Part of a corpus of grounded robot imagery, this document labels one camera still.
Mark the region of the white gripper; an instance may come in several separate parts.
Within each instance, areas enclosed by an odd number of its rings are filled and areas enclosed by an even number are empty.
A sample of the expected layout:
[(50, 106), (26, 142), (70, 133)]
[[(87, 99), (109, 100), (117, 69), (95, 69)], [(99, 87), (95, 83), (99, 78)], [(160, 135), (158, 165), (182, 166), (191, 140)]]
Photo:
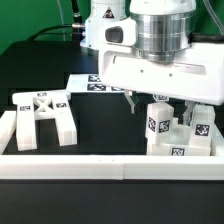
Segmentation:
[(102, 31), (98, 70), (124, 89), (131, 113), (136, 92), (188, 100), (179, 123), (190, 125), (195, 102), (224, 104), (224, 38), (191, 32), (189, 16), (131, 16)]

